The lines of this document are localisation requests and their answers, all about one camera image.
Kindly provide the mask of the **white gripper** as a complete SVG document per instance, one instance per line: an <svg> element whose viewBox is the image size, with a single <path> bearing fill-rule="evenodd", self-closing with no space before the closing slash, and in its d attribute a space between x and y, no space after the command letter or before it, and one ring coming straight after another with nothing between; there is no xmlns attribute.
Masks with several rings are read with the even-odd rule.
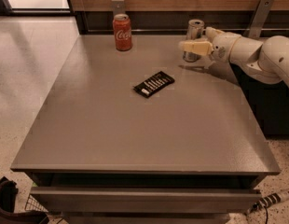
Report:
<svg viewBox="0 0 289 224"><path fill-rule="evenodd" d="M179 43L179 49L200 56L207 56L212 53L216 61L228 63L232 48L236 41L241 38L241 35L224 33L224 31L213 27L206 27L205 35L213 43L209 41L186 40Z"/></svg>

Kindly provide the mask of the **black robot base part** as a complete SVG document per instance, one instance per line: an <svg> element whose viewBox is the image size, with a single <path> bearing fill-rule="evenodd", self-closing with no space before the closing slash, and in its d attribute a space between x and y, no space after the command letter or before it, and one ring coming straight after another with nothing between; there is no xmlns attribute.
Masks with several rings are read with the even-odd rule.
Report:
<svg viewBox="0 0 289 224"><path fill-rule="evenodd" d="M48 224L45 212L28 211L15 213L18 189L14 181L0 178L0 224Z"/></svg>

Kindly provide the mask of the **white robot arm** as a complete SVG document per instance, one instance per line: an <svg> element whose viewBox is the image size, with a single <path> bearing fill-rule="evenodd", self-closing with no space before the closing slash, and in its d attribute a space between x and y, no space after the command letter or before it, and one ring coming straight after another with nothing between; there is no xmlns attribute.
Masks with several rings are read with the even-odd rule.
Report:
<svg viewBox="0 0 289 224"><path fill-rule="evenodd" d="M283 81L289 89L288 37L275 35L259 41L207 27L203 38L181 41L179 49L235 64L247 76L265 84Z"/></svg>

